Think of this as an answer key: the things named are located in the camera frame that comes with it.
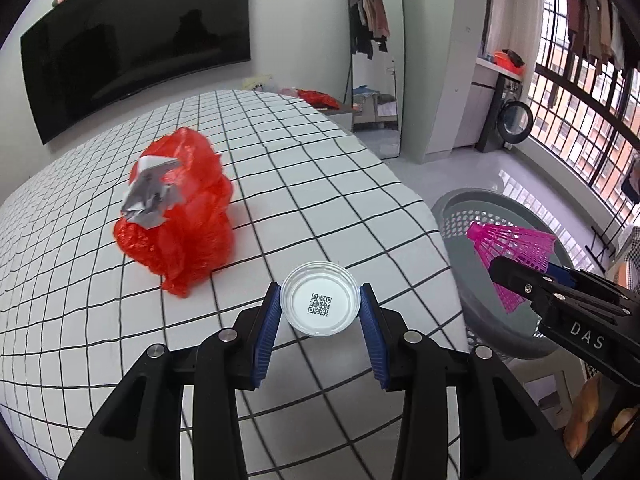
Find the white plastic lid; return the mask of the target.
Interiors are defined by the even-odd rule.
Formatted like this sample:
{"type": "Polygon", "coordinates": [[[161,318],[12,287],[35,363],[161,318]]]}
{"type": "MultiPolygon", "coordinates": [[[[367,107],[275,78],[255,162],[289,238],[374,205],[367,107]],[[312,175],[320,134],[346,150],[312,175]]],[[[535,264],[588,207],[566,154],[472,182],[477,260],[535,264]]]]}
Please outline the white plastic lid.
{"type": "Polygon", "coordinates": [[[309,261],[284,279],[280,307],[288,324],[299,333],[329,337],[354,322],[360,309],[360,288],[339,264],[309,261]]]}

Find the red plastic bag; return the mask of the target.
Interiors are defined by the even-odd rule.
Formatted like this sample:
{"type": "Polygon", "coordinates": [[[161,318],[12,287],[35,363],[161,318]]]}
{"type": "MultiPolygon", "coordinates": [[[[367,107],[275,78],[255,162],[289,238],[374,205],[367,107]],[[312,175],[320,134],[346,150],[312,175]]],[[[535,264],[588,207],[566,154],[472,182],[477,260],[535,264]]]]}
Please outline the red plastic bag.
{"type": "Polygon", "coordinates": [[[128,222],[119,211],[114,239],[126,256],[162,278],[163,290],[186,298],[193,286],[207,280],[232,256],[228,216],[232,184],[222,170],[221,156],[193,129],[180,128],[152,142],[132,166],[128,188],[137,175],[139,158],[146,155],[181,162],[163,181],[178,186],[183,202],[166,210],[165,222],[150,230],[128,222]]]}

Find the grey paper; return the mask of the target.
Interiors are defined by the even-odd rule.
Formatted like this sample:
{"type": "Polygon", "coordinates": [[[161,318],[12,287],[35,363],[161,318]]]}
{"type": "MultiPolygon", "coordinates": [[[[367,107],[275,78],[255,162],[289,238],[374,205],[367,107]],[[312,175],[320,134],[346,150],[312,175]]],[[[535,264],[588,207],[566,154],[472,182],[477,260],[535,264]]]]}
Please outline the grey paper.
{"type": "Polygon", "coordinates": [[[130,183],[120,207],[122,216],[145,230],[161,226],[165,222],[164,212],[183,202],[178,186],[163,181],[169,171],[180,166],[181,162],[173,157],[140,157],[137,175],[130,183]]]}

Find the black clothes rack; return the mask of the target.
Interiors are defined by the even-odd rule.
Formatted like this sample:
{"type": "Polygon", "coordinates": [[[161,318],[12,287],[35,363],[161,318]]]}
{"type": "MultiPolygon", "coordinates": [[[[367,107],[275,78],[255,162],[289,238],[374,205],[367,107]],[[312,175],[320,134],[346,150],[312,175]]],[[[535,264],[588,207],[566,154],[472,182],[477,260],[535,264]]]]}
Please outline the black clothes rack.
{"type": "Polygon", "coordinates": [[[626,226],[628,216],[627,200],[622,196],[616,202],[608,224],[604,228],[597,224],[591,227],[592,237],[585,251],[602,274],[606,273],[608,264],[616,255],[616,240],[626,226]]]}

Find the white checkered tablecloth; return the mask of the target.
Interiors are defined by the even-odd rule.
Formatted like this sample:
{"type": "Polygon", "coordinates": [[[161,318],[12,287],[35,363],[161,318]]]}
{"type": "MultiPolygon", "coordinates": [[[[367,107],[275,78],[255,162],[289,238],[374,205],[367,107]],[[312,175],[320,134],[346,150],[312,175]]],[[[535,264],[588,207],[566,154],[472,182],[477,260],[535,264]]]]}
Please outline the white checkered tablecloth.
{"type": "MultiPolygon", "coordinates": [[[[303,100],[219,90],[108,128],[1,205],[1,417],[36,473],[56,479],[143,350],[197,346],[321,260],[370,284],[410,330],[469,351],[430,208],[303,100]],[[230,254],[216,253],[185,297],[114,239],[134,163],[180,127],[216,153],[202,169],[213,162],[227,178],[233,233],[230,254]]],[[[404,395],[374,378],[358,318],[311,337],[283,315],[268,375],[235,399],[250,479],[392,476],[404,395]]]]}

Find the washing machine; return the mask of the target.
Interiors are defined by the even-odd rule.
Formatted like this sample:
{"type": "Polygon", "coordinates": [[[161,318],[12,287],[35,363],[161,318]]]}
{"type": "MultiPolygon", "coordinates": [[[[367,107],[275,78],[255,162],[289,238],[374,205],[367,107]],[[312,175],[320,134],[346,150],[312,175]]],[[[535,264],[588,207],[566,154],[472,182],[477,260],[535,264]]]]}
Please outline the washing machine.
{"type": "Polygon", "coordinates": [[[484,127],[475,148],[489,153],[519,144],[532,133],[535,119],[530,107],[521,100],[521,81],[499,74],[484,127]]]}

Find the low grey tv cabinet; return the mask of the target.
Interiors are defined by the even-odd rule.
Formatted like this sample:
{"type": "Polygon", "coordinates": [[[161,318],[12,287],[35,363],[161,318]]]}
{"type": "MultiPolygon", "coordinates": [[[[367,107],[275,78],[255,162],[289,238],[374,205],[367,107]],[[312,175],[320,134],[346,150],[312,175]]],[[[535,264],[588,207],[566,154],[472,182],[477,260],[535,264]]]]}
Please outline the low grey tv cabinet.
{"type": "Polygon", "coordinates": [[[352,132],[352,118],[354,112],[349,105],[342,103],[339,108],[320,108],[320,113],[335,122],[340,128],[347,133],[352,132]]]}

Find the red bag on cabinet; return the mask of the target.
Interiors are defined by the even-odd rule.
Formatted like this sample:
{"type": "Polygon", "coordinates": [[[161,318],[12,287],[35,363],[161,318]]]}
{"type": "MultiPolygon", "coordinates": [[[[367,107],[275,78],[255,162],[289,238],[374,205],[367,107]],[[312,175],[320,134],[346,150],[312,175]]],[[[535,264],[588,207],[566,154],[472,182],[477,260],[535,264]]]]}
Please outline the red bag on cabinet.
{"type": "Polygon", "coordinates": [[[297,95],[306,103],[317,110],[338,110],[342,103],[334,99],[333,96],[316,90],[297,89],[297,95]]]}

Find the orange basin on counter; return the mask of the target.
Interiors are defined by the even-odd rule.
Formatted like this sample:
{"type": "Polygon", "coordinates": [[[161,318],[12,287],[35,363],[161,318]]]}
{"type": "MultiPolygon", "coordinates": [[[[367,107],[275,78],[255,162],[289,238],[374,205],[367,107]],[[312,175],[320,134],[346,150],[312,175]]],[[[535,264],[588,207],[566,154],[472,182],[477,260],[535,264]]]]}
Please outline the orange basin on counter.
{"type": "Polygon", "coordinates": [[[503,49],[494,53],[495,63],[511,73],[522,76],[525,72],[525,62],[511,49],[503,49]]]}

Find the white tall cabinet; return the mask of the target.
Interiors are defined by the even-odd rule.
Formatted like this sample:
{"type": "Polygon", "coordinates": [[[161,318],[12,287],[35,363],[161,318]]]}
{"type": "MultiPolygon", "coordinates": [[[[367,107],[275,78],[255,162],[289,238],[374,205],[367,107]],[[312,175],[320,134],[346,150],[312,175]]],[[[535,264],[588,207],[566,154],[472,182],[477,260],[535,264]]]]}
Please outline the white tall cabinet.
{"type": "Polygon", "coordinates": [[[417,164],[454,148],[484,30],[487,0],[404,0],[401,154],[417,164]]]}

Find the standing floor mirror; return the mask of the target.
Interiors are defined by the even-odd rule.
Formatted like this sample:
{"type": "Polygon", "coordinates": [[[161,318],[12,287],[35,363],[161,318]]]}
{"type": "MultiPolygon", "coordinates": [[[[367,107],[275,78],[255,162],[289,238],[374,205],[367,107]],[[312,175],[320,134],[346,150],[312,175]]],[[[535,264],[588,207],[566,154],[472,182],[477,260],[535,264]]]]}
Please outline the standing floor mirror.
{"type": "Polygon", "coordinates": [[[402,0],[348,0],[352,132],[380,159],[400,154],[405,90],[402,0]]]}

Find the black wall television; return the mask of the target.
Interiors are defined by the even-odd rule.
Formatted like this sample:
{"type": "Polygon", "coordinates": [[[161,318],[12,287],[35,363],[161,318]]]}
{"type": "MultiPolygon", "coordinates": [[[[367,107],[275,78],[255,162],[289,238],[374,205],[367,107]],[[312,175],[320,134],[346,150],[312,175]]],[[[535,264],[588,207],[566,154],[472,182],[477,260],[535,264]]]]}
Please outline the black wall television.
{"type": "Polygon", "coordinates": [[[249,59],[248,0],[64,0],[21,38],[42,143],[154,84],[249,59]]]}

